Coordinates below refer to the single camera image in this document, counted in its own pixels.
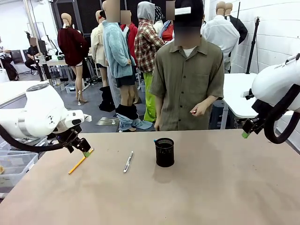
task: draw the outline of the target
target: black mesh cup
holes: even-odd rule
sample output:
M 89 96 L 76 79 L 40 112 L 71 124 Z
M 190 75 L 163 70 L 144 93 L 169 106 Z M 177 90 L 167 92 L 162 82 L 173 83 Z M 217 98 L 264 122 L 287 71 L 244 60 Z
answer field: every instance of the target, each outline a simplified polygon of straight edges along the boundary
M 160 138 L 155 141 L 156 164 L 161 167 L 170 167 L 174 164 L 174 141 L 169 138 Z

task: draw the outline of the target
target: gray hoodie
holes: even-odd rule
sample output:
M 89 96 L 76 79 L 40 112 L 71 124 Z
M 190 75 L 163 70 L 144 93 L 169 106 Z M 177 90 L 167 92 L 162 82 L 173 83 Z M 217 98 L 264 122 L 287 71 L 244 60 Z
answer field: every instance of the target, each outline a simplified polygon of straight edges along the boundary
M 137 5 L 137 18 L 155 20 L 155 4 L 148 1 L 141 1 Z

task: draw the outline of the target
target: teal jacket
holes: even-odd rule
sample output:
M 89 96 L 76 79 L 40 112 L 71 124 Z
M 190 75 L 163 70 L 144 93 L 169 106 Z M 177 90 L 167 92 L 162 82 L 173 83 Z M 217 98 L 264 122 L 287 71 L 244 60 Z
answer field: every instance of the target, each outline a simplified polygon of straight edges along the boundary
M 129 55 L 127 40 L 117 22 L 107 22 L 103 24 L 103 43 L 105 56 L 109 69 L 114 78 L 131 76 L 132 66 L 127 64 L 128 59 L 135 66 L 135 60 Z

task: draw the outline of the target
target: plaid shirt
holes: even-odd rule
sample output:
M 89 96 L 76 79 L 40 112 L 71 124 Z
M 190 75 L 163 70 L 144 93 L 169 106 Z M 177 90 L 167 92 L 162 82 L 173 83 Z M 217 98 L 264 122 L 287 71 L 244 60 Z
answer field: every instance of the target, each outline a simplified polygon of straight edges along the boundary
M 154 70 L 155 54 L 164 44 L 164 41 L 156 34 L 152 20 L 140 19 L 135 37 L 135 56 L 137 66 L 143 73 Z

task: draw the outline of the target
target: black pants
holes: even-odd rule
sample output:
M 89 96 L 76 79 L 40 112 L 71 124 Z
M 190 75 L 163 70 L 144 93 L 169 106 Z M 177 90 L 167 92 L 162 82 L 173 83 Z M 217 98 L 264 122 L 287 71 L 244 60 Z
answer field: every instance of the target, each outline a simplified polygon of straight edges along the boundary
M 27 61 L 25 62 L 25 66 L 27 66 L 29 69 L 37 70 L 35 67 L 31 66 L 32 64 L 36 64 L 36 62 L 32 59 L 27 59 Z

